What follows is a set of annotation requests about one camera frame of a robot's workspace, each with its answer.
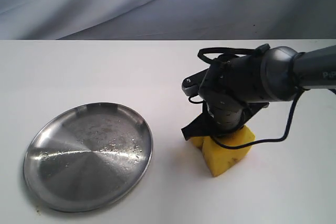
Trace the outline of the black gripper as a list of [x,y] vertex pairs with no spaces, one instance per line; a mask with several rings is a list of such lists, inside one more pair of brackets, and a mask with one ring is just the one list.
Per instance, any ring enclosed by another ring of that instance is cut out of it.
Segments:
[[220,82],[224,80],[224,70],[228,62],[212,61],[206,70],[198,89],[198,95],[204,100],[203,112],[190,124],[181,129],[186,141],[193,137],[209,136],[213,132],[235,132],[249,121],[267,102],[248,103],[239,100],[229,88]]

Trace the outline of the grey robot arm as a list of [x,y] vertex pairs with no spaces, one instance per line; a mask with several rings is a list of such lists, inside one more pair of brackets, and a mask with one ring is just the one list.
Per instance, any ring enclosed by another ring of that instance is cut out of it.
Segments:
[[199,50],[208,68],[185,78],[189,99],[200,97],[201,114],[182,128],[186,140],[241,129],[271,102],[293,102],[310,89],[335,88],[335,46],[310,52],[290,47],[213,47]]

